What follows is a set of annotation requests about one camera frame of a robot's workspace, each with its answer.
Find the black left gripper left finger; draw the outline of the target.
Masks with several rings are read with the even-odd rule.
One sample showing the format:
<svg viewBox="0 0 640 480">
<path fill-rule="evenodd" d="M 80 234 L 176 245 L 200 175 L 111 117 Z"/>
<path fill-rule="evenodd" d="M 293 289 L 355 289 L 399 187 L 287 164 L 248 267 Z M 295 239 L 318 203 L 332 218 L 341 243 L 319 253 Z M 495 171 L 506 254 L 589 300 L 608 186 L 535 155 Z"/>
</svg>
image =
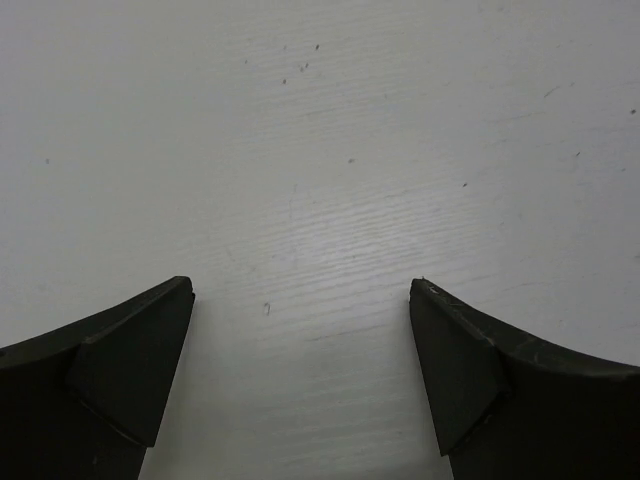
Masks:
<svg viewBox="0 0 640 480">
<path fill-rule="evenodd" d="M 136 479 L 155 446 L 195 302 L 173 277 L 1 350 L 4 479 Z"/>
</svg>

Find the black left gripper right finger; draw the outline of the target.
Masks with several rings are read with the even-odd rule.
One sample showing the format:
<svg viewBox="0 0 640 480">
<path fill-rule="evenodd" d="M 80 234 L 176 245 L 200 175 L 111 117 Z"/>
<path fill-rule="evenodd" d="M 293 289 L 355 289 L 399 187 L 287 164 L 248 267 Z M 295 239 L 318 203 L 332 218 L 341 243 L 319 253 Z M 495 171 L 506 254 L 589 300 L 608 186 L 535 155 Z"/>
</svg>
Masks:
<svg viewBox="0 0 640 480">
<path fill-rule="evenodd" d="M 439 451 L 457 479 L 635 479 L 639 370 L 583 354 L 416 279 L 410 321 Z"/>
</svg>

